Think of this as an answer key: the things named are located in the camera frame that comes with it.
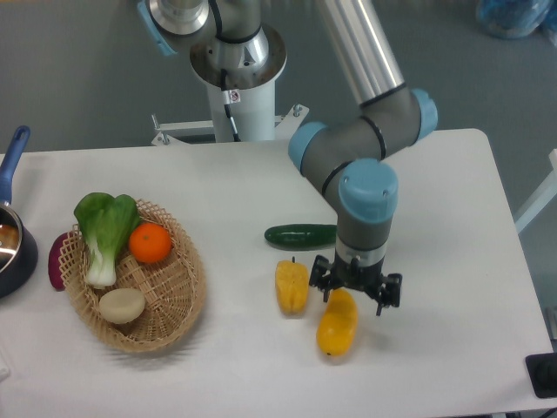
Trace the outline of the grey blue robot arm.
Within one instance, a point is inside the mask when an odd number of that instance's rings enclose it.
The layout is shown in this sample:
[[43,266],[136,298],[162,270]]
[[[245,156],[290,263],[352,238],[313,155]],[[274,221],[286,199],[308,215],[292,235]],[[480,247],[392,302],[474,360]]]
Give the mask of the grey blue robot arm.
[[[141,1],[147,30],[166,56],[168,36],[192,37],[193,71],[206,88],[218,142],[276,138],[275,83],[285,68],[282,37],[261,17],[258,1]],[[288,154],[337,215],[332,260],[315,259],[309,279],[324,294],[360,291],[379,308],[400,303],[402,277],[383,274],[398,179],[385,160],[432,133],[435,103],[410,90],[369,1],[318,4],[332,46],[359,106],[357,119],[331,128],[300,126]]]

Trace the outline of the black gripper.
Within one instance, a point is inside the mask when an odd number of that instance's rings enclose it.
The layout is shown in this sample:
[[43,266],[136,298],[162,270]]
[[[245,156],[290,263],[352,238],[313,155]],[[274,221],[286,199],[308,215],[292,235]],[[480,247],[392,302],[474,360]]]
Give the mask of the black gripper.
[[317,255],[310,272],[309,286],[316,287],[327,302],[333,289],[341,287],[365,293],[377,301],[376,315],[385,308],[399,307],[403,275],[382,273],[384,260],[371,266],[362,266],[356,259],[346,262],[335,255],[333,264],[322,255]]

